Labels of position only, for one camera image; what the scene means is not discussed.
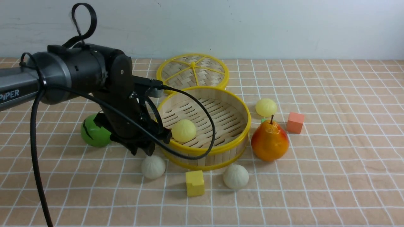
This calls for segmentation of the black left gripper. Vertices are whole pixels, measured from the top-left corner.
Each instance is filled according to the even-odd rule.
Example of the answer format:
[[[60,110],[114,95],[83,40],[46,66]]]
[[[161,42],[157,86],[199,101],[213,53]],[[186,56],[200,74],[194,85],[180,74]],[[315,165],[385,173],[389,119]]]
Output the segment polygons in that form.
[[[133,98],[128,98],[106,91],[94,92],[93,95],[137,122],[158,140],[169,144],[171,131],[164,129],[158,110],[149,97],[135,94]],[[149,136],[104,105],[101,105],[101,109],[103,114],[97,116],[96,123],[111,132],[112,141],[125,146],[133,155],[137,154],[139,148],[147,156],[153,155],[156,145]]]

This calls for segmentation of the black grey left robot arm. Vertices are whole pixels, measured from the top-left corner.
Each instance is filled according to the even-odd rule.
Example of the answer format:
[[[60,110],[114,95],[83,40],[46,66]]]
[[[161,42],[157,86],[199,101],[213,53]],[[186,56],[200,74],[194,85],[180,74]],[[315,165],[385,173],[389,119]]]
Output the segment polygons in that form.
[[[35,99],[41,88],[46,92],[40,100],[48,105],[91,93],[102,102],[102,112],[86,120],[85,135],[95,140],[95,133],[90,132],[93,122],[97,129],[107,131],[108,140],[132,154],[141,148],[151,156],[152,137],[168,144],[172,136],[158,116],[156,120],[150,117],[145,104],[150,97],[162,96],[163,83],[133,76],[131,63],[130,57],[113,48],[49,45],[47,52],[35,53],[19,67],[1,69],[1,111]]]

